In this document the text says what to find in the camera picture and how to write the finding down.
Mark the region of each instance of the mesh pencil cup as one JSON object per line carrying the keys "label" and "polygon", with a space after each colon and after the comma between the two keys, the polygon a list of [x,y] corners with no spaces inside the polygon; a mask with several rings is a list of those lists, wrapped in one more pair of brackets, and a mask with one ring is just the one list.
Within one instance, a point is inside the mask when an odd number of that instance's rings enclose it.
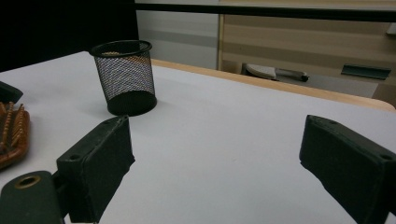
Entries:
{"label": "mesh pencil cup", "polygon": [[91,49],[99,79],[113,115],[137,116],[157,104],[149,50],[143,40],[121,40]]}

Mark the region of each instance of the wooden table edge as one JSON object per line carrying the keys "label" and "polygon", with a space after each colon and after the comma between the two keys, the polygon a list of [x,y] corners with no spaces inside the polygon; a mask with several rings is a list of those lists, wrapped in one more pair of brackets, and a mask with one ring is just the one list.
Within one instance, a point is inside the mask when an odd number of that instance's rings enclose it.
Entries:
{"label": "wooden table edge", "polygon": [[335,91],[325,91],[325,90],[320,90],[320,89],[315,89],[315,88],[303,87],[303,86],[298,86],[298,85],[293,85],[293,84],[278,82],[278,81],[272,81],[272,80],[262,79],[262,78],[257,78],[257,77],[241,76],[241,75],[237,75],[237,74],[233,74],[233,73],[227,73],[227,72],[222,72],[222,71],[218,71],[218,70],[196,67],[196,66],[191,66],[191,65],[181,64],[181,63],[170,63],[170,62],[156,60],[156,59],[151,59],[151,63],[153,65],[160,66],[160,67],[173,68],[173,69],[178,69],[178,70],[182,70],[185,72],[192,72],[192,73],[197,73],[197,74],[211,76],[211,77],[224,78],[224,79],[228,79],[228,80],[232,80],[232,81],[242,82],[242,83],[259,86],[259,87],[264,87],[264,88],[269,88],[269,89],[273,89],[273,90],[287,91],[287,92],[297,93],[297,94],[301,94],[301,95],[317,97],[317,98],[321,98],[321,99],[326,99],[326,100],[331,100],[331,101],[336,101],[336,102],[341,102],[341,103],[347,103],[347,104],[351,104],[351,105],[360,105],[360,106],[365,106],[365,107],[370,107],[370,108],[375,108],[375,109],[379,109],[379,110],[385,110],[385,111],[390,111],[390,112],[396,113],[396,109],[393,105],[386,103],[384,101],[376,100],[376,99],[355,96],[355,95],[349,95],[349,94],[335,92]]}

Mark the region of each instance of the white table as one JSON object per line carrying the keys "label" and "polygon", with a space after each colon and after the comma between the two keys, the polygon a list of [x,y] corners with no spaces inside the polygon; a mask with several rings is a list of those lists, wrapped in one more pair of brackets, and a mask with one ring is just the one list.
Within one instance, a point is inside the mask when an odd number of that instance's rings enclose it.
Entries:
{"label": "white table", "polygon": [[[300,164],[306,115],[396,151],[396,113],[160,66],[153,73],[158,104],[130,118],[136,162],[101,223],[354,223]],[[31,115],[30,151],[0,172],[0,188],[29,172],[55,172],[58,157],[114,117],[88,52],[0,78],[23,91],[18,104]]]}

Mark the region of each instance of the wall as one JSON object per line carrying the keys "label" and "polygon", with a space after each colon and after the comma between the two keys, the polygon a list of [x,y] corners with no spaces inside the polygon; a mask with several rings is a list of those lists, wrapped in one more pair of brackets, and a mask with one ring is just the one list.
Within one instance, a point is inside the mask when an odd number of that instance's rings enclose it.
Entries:
{"label": "wall", "polygon": [[[214,4],[218,0],[137,0],[136,3]],[[218,15],[137,11],[139,36],[153,45],[151,58],[216,69]]]}

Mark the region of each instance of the wooden hairbrush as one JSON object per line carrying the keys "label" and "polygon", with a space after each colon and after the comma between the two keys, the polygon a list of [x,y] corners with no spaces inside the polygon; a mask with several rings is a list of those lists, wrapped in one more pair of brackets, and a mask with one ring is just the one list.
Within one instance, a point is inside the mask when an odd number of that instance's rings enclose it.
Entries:
{"label": "wooden hairbrush", "polygon": [[23,105],[0,103],[0,169],[24,158],[28,150],[30,116]]}

